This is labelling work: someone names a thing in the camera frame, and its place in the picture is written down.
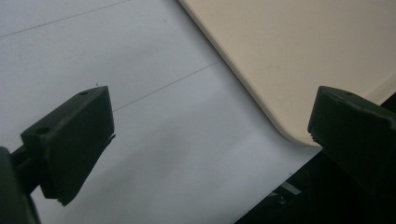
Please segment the thin line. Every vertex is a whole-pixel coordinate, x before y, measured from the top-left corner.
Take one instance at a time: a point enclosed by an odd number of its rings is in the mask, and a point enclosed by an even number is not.
[[[199,69],[199,70],[197,70],[197,71],[195,71],[195,72],[193,72],[193,73],[191,73],[191,74],[188,74],[188,75],[186,75],[185,77],[180,78],[180,79],[178,79],[178,80],[176,80],[176,81],[174,81],[174,82],[171,82],[171,83],[169,83],[169,84],[167,84],[167,85],[165,85],[165,86],[159,88],[159,89],[156,90],[156,91],[152,91],[151,93],[148,93],[148,94],[146,94],[146,95],[144,95],[144,96],[142,96],[142,97],[140,97],[140,98],[138,98],[138,99],[136,99],[136,100],[134,100],[134,101],[132,101],[132,102],[126,104],[126,105],[123,105],[123,106],[121,106],[121,107],[119,107],[119,108],[113,110],[113,113],[116,112],[116,111],[118,111],[118,110],[120,110],[120,109],[123,109],[124,107],[126,107],[126,106],[128,106],[128,105],[131,105],[131,104],[133,104],[133,103],[136,103],[136,102],[142,100],[143,98],[145,98],[145,97],[147,97],[147,96],[150,96],[151,94],[153,94],[153,93],[155,93],[155,92],[157,92],[157,91],[161,91],[161,90],[165,89],[166,87],[171,86],[171,85],[173,85],[173,84],[175,84],[175,83],[177,83],[177,82],[183,80],[183,79],[186,78],[186,77],[190,77],[190,76],[192,76],[192,75],[194,75],[194,74],[197,74],[197,73],[201,72],[202,70],[205,70],[206,68],[208,68],[208,67],[210,67],[210,66],[212,66],[212,65],[215,65],[216,63],[220,63],[220,62],[222,62],[222,60],[217,61],[217,62],[215,62],[215,63],[212,63],[212,64],[210,64],[210,65],[208,65],[208,66],[206,66],[206,67],[204,67],[204,68],[201,68],[201,69]]]
[[[76,15],[73,15],[73,16],[65,17],[65,18],[59,19],[57,21],[65,21],[65,20],[72,19],[72,18],[77,17],[77,16],[81,16],[81,15],[84,15],[84,14],[87,14],[87,13],[98,11],[98,10],[101,10],[101,9],[104,9],[104,8],[107,8],[107,7],[114,7],[116,5],[123,4],[123,3],[126,3],[126,2],[130,2],[130,1],[132,1],[132,0],[126,0],[126,1],[115,3],[115,4],[112,4],[112,5],[109,5],[109,6],[99,7],[99,8],[96,8],[96,9],[93,9],[93,10],[90,10],[90,11],[86,11],[86,12],[82,12],[82,13],[79,13],[79,14],[76,14]],[[6,36],[9,36],[9,35],[15,35],[15,34],[18,34],[18,33],[22,33],[24,31],[32,30],[32,29],[35,29],[35,28],[38,28],[38,27],[41,27],[41,26],[45,26],[45,25],[48,25],[48,24],[55,23],[57,21],[50,21],[50,22],[47,22],[47,23],[44,23],[44,24],[40,24],[40,25],[37,25],[37,26],[34,26],[34,27],[26,28],[24,30],[19,30],[19,31],[16,31],[14,33],[7,34],[7,35],[0,35],[0,38],[6,37]]]

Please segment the beige board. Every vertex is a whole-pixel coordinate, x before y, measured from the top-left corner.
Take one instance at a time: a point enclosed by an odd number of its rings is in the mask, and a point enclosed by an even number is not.
[[[276,128],[307,131],[318,86],[376,104],[396,91],[396,1],[179,0]]]

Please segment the white surface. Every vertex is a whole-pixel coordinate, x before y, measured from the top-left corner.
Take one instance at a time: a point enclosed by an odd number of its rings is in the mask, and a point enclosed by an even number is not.
[[[110,89],[117,137],[68,206],[34,192],[44,224],[234,223],[317,152],[275,130],[176,1],[56,21],[1,37],[0,52],[11,150],[76,92]]]
[[[125,1],[128,0],[2,0],[0,36],[11,35]]]
[[[296,144],[319,86],[396,92],[394,0],[180,0],[268,118]]]

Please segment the pencil line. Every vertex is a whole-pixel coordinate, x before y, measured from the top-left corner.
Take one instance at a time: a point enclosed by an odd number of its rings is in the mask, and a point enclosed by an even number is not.
[[[176,80],[176,81],[173,81],[173,82],[171,82],[171,83],[169,83],[169,84],[167,84],[167,85],[165,85],[165,86],[159,88],[158,90],[152,91],[152,92],[150,92],[150,93],[148,93],[148,94],[146,94],[146,95],[144,95],[144,96],[142,96],[142,97],[140,97],[140,98],[138,98],[138,99],[136,99],[136,100],[133,100],[132,102],[130,102],[130,103],[126,104],[126,105],[120,106],[119,108],[113,110],[113,113],[116,112],[116,111],[118,111],[118,110],[123,109],[124,107],[126,107],[126,106],[128,106],[128,105],[131,105],[131,104],[133,104],[133,103],[136,103],[136,102],[142,100],[143,98],[146,98],[146,97],[150,96],[151,94],[154,94],[154,93],[157,92],[157,91],[161,91],[161,90],[163,90],[163,89],[165,89],[165,88],[167,88],[167,87],[169,87],[169,86],[171,86],[171,85],[173,85],[173,84],[175,84],[175,83],[177,83],[177,82],[179,82],[179,81],[181,81],[181,80],[183,80],[183,79],[185,79],[185,78],[187,78],[187,77],[190,77],[190,76],[192,76],[192,75],[194,75],[194,74],[197,74],[197,73],[199,73],[199,72],[205,70],[206,68],[208,68],[208,67],[210,67],[210,66],[212,66],[212,65],[215,65],[215,64],[217,64],[217,63],[220,63],[220,62],[222,62],[222,60],[219,60],[219,61],[217,61],[217,62],[215,62],[215,63],[212,63],[212,64],[210,64],[210,65],[208,65],[208,66],[206,66],[206,67],[203,67],[203,68],[201,68],[201,69],[199,69],[199,70],[197,70],[197,71],[194,71],[193,73],[188,74],[188,75],[186,75],[185,77],[182,77],[182,78],[180,78],[180,79],[178,79],[178,80]]]
[[[114,7],[116,5],[124,4],[124,3],[130,2],[130,1],[132,1],[132,0],[126,0],[126,1],[115,3],[115,4],[112,4],[112,5],[109,5],[109,6],[99,7],[99,8],[96,8],[96,9],[93,9],[93,10],[90,10],[90,11],[86,11],[86,12],[82,12],[82,13],[79,13],[79,14],[76,14],[76,15],[73,15],[73,16],[61,18],[61,19],[56,20],[56,21],[49,21],[49,22],[46,22],[46,23],[43,23],[43,24],[40,24],[40,25],[37,25],[37,26],[33,26],[33,27],[29,27],[29,28],[26,28],[26,29],[23,29],[23,30],[19,30],[19,31],[13,32],[13,33],[10,33],[10,34],[7,34],[7,35],[0,35],[0,38],[6,37],[6,36],[10,36],[10,35],[16,35],[16,34],[19,34],[19,33],[22,33],[22,32],[28,31],[28,30],[33,30],[33,29],[41,27],[41,26],[46,26],[46,25],[49,25],[49,24],[53,24],[53,23],[55,23],[57,21],[65,21],[65,20],[68,20],[68,19],[72,19],[72,18],[81,16],[81,15],[84,15],[84,14],[88,14],[88,13],[91,13],[91,12],[94,12],[94,11],[102,10],[102,9],[108,8],[108,7]]]

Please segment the screw hole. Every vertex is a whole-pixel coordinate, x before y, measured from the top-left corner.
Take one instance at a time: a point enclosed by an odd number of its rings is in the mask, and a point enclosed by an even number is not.
[[[49,128],[39,128],[39,129],[37,129],[37,130],[35,131],[35,133],[38,133],[38,134],[45,134],[45,133],[48,133],[49,131],[50,131]]]

